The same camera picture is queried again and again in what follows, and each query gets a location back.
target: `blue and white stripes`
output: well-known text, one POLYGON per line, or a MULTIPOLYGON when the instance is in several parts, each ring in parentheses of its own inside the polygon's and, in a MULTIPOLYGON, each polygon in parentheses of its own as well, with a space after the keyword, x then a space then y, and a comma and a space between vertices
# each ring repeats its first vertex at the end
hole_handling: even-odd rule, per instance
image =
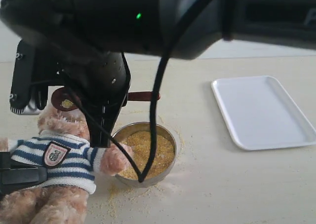
POLYGON ((106 149, 90 148, 87 140, 73 135, 60 135, 43 131, 39 137, 30 140, 9 140, 12 159, 26 164, 44 166, 43 156, 51 141, 70 148, 63 162, 56 168, 48 169, 48 180, 40 185, 70 185, 95 192, 94 175, 99 172, 101 158, 106 149))

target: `striped sweater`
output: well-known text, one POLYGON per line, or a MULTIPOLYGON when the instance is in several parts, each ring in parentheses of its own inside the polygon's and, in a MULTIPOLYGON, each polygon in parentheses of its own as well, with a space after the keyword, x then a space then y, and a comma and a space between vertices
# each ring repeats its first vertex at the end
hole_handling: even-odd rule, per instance
POLYGON ((106 149, 90 148, 90 143, 70 134, 43 131, 30 140, 9 140, 12 159, 47 168, 47 181, 37 187, 68 185, 90 194, 96 190, 93 172, 99 172, 106 149))

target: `shield patch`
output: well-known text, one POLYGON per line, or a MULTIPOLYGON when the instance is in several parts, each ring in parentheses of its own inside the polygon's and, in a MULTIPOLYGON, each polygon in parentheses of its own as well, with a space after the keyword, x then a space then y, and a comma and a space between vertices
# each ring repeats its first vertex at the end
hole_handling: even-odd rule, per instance
POLYGON ((64 161, 70 148, 56 142, 50 142, 43 156, 43 163, 47 168, 55 168, 64 161))

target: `green led light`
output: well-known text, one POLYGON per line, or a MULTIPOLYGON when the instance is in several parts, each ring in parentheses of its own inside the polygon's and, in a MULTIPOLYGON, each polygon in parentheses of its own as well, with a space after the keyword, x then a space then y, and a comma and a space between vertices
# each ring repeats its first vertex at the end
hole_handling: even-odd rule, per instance
POLYGON ((140 19, 142 17, 142 14, 141 13, 138 13, 137 15, 136 15, 136 19, 140 19))

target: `bowl rim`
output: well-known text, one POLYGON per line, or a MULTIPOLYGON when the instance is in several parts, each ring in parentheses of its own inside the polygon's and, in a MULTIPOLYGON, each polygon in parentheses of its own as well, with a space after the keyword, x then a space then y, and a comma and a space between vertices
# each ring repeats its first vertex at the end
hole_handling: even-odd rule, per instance
MULTIPOLYGON (((124 130, 124 129, 130 127, 130 126, 133 126, 133 125, 135 125, 135 124, 150 124, 150 122, 148 122, 148 121, 143 121, 143 122, 141 122, 141 121, 140 121, 140 122, 134 122, 134 123, 127 124, 127 125, 123 126, 122 128, 118 129, 118 130, 112 135, 112 137, 115 138, 116 134, 118 134, 120 131, 122 131, 122 130, 124 130)), ((173 157, 172 162, 170 163, 170 165, 166 168, 166 170, 168 170, 170 167, 174 166, 175 160, 177 159, 177 150, 178 150, 178 149, 177 149, 177 142, 176 142, 176 140, 175 140, 173 134, 172 134, 167 128, 165 128, 164 126, 162 126, 162 125, 160 125, 160 124, 158 124, 158 123, 156 123, 156 127, 160 127, 160 128, 162 128, 162 129, 164 129, 165 131, 167 131, 168 134, 171 136, 173 142, 174 142, 174 148, 175 148, 175 149, 174 149, 174 150, 175 150, 175 152, 174 152, 174 157, 173 157)), ((156 177, 161 176, 165 171, 161 172, 160 174, 158 174, 158 175, 156 175, 156 176, 154 176, 154 177, 145 179, 145 180, 143 181, 143 183, 145 183, 146 181, 149 182, 149 181, 155 179, 156 177)), ((116 177, 120 177, 120 178, 122 178, 122 179, 125 179, 125 180, 127 180, 127 181, 138 182, 138 180, 129 179, 129 178, 126 178, 126 177, 121 176, 121 175, 119 175, 119 174, 116 174, 115 176, 116 176, 116 177)))

